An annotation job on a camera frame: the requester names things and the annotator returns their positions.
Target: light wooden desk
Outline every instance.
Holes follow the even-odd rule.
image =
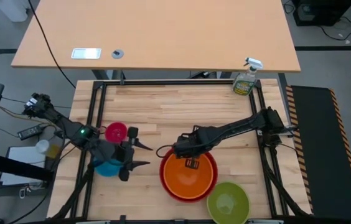
[[[263,72],[300,72],[280,0],[41,0],[36,14],[62,68],[232,72],[253,57]],[[74,48],[101,58],[71,59]],[[34,18],[12,66],[56,67]]]
[[[266,105],[277,110],[282,120],[287,121],[277,80],[261,80],[261,83]],[[78,82],[70,119],[86,122],[92,85],[92,81]],[[100,94],[97,96],[96,112]],[[107,126],[113,121],[121,121],[138,127],[140,141],[153,149],[172,144],[181,133],[191,132],[194,124],[221,126],[252,114],[249,98],[234,94],[230,85],[109,86],[105,98],[102,124]],[[293,147],[292,139],[282,137],[282,141]],[[285,189],[303,210],[310,212],[296,153],[284,146],[277,149]],[[271,215],[255,132],[222,141],[210,152],[218,165],[218,181],[232,180],[247,191],[251,201],[250,218],[269,218]],[[74,150],[59,164],[48,217],[56,214],[72,193],[79,158],[80,151]],[[137,148],[134,159],[151,164],[132,171],[128,182],[122,182],[118,177],[95,174],[89,220],[118,220],[120,215],[127,215],[128,220],[210,218],[205,200],[181,203],[166,193],[159,179],[161,159],[154,152]],[[277,211],[281,214],[276,190],[274,196]],[[83,198],[84,192],[79,198],[77,216],[82,214]]]

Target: green bowl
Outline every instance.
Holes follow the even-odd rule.
[[[249,198],[239,184],[222,182],[207,198],[207,209],[217,224],[245,223],[250,211]]]

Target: desk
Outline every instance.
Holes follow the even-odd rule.
[[[180,82],[206,82],[184,80]],[[286,124],[286,113],[277,80],[261,80],[267,106],[277,110]],[[93,81],[79,81],[73,99],[70,119],[86,123]],[[98,90],[96,124],[100,101]],[[191,132],[194,124],[221,126],[251,116],[248,97],[232,93],[231,85],[125,85],[108,86],[105,94],[102,125],[122,121],[139,128],[139,138],[145,145],[157,149],[172,144],[181,133]],[[282,137],[284,144],[293,147],[293,140]],[[310,206],[300,173],[296,152],[279,146],[278,162],[285,189],[306,212]],[[261,168],[255,132],[222,141],[210,151],[218,165],[218,181],[232,180],[241,184],[251,200],[250,218],[270,218],[264,175]],[[48,217],[55,215],[68,199],[75,186],[80,151],[72,151],[59,164],[51,196]],[[89,220],[117,220],[127,215],[128,220],[210,219],[205,200],[181,203],[171,198],[159,180],[159,164],[152,151],[136,149],[135,160],[151,164],[132,171],[129,181],[117,177],[93,179]],[[277,212],[281,213],[277,191],[274,190]],[[84,193],[80,195],[77,216],[81,216]]]
[[[264,72],[300,72],[279,0],[41,0],[36,14],[62,68],[232,72],[253,57]],[[74,60],[74,48],[101,57]],[[12,66],[56,67],[34,18]]]

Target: floor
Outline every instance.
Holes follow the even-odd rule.
[[[351,20],[351,8],[346,12]],[[349,42],[332,40],[326,37],[318,27],[297,27],[292,14],[286,15],[295,46],[339,46],[351,45]],[[0,49],[16,49],[27,29],[29,19],[21,23],[8,21],[0,11]],[[329,35],[339,37],[351,32],[351,25],[342,21],[335,27],[328,27]],[[55,105],[71,106],[73,88],[66,82],[56,69],[20,69],[10,66],[14,54],[0,55],[0,83],[5,85],[3,96],[25,101],[34,92],[50,95]],[[297,56],[302,72],[286,74],[291,85],[323,86],[333,88],[337,95],[339,107],[344,121],[347,136],[351,147],[351,51],[337,52],[298,52]],[[89,70],[65,70],[73,83],[77,80],[95,79]],[[127,78],[186,78],[189,72],[169,71],[125,71]],[[259,74],[260,78],[277,78],[277,74]],[[20,103],[2,100],[0,105],[21,112]],[[63,114],[69,114],[69,109],[59,109]],[[30,121],[22,121],[9,117],[0,111],[0,128],[16,133],[32,126]],[[0,131],[0,155],[5,156],[9,146],[30,146],[36,139],[19,141],[18,139]],[[0,218],[11,222],[28,212],[40,202],[42,197],[27,197],[23,200],[17,197],[3,197],[0,199]],[[49,198],[31,215],[22,222],[43,220],[45,218]]]

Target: cleaning spray bottle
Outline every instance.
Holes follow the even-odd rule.
[[[250,68],[246,73],[239,73],[233,81],[232,90],[239,95],[247,96],[253,89],[256,83],[255,73],[259,69],[263,69],[263,64],[256,59],[246,58],[246,65],[250,65]]]

